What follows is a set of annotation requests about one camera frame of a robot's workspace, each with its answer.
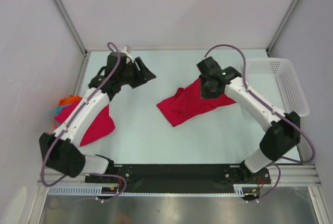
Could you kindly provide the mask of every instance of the pink fabric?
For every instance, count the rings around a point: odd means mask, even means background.
[[[200,80],[197,79],[185,89],[178,88],[174,96],[161,101],[157,107],[171,125],[176,127],[196,115],[233,103],[236,102],[226,95],[217,99],[201,99]]]
[[[72,103],[71,105],[62,109],[60,114],[58,114],[55,119],[59,123],[63,123],[69,115],[73,112],[80,101]],[[99,138],[105,137],[115,129],[114,122],[109,116],[109,105],[106,106],[101,112],[96,116],[95,120],[92,122],[90,127],[85,132],[80,146],[92,143]]]

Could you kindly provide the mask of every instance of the white table surface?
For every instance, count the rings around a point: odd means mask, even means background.
[[[131,89],[122,87],[110,103],[116,129],[104,138],[80,147],[83,154],[99,154],[116,164],[240,163],[264,136],[259,124],[238,104],[219,107],[173,128],[156,104],[187,87],[199,76],[196,64],[206,51],[133,51],[157,78]],[[108,52],[92,52],[80,95],[106,64]],[[267,57],[265,50],[244,50],[247,58]],[[216,50],[220,66],[240,71],[241,57],[233,50]],[[296,148],[287,157],[300,159]]]

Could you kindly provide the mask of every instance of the laundry basket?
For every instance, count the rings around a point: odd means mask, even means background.
[[[287,59],[247,59],[246,78],[264,98],[283,109],[295,111],[300,117],[310,113],[296,71]]]

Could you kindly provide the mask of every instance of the orange cloth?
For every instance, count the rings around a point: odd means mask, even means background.
[[[72,103],[75,103],[75,102],[79,102],[81,99],[82,98],[79,95],[76,95],[76,96],[70,95],[67,98],[60,99],[59,106],[65,105],[65,104],[72,104]]]

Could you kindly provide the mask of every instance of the white enclosure wall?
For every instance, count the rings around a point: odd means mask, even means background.
[[[266,49],[292,0],[62,0],[87,50]]]
[[[23,186],[29,205],[42,163],[39,136],[52,130],[83,56],[52,0],[0,0],[0,8],[1,219]]]
[[[315,161],[333,208],[333,0],[302,0],[272,56],[290,59],[302,83],[311,113],[302,128],[314,141]]]

